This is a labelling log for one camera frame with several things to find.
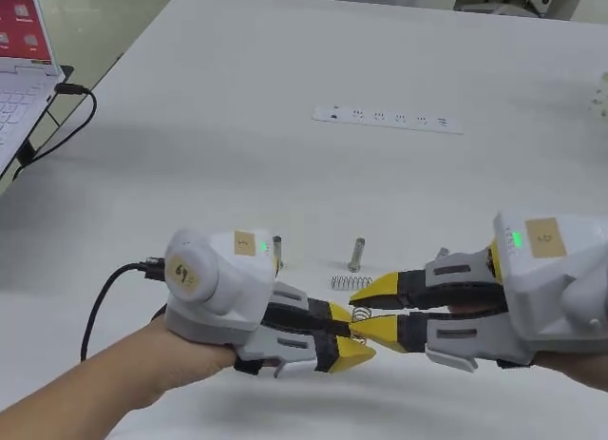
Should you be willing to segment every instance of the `handwritten number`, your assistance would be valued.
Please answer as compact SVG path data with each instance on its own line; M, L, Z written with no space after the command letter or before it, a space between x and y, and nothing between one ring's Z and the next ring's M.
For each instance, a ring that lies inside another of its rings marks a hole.
M175 270L176 275L181 276L181 283L185 283L186 278L188 277L188 271L181 264Z

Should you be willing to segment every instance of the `green led light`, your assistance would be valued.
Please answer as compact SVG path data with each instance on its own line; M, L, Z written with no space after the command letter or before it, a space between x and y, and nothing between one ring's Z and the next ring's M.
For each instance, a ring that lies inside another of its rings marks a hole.
M515 246L517 248L522 248L522 235L520 233L513 233L511 236L513 236L513 243Z

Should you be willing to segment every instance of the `laptop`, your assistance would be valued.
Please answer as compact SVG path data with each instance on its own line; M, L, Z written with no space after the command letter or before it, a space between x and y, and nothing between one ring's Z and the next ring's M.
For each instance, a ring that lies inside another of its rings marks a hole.
M38 0L0 0L0 174L63 80Z

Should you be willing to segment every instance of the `wearable gripper device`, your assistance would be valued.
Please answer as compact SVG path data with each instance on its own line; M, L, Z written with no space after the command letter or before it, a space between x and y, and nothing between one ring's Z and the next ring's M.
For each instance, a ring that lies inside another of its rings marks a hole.
M608 219L494 219L485 249L378 278L354 307L418 309L351 322L336 304L276 281L273 238L263 231L201 236L179 231L166 254L165 322L187 340L230 344L236 368L275 376L333 373L371 359L365 337L399 353L473 372L476 359L529 366L537 352L608 353ZM452 313L422 312L449 306Z
M234 346L236 369L251 374L267 362L275 376L334 373L375 355L351 339L348 311L276 281L277 265L266 232L179 231L165 254L167 328L190 341Z

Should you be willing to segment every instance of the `yellow label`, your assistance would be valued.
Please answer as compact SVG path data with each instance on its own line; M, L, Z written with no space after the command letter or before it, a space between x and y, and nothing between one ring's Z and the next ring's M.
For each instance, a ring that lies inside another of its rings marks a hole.
M561 258L567 255L556 219L527 220L525 229L534 258Z
M235 255L254 257L256 255L256 235L235 231Z
M194 293L197 286L199 286L199 275L177 255L173 256L169 261L166 273L188 295Z

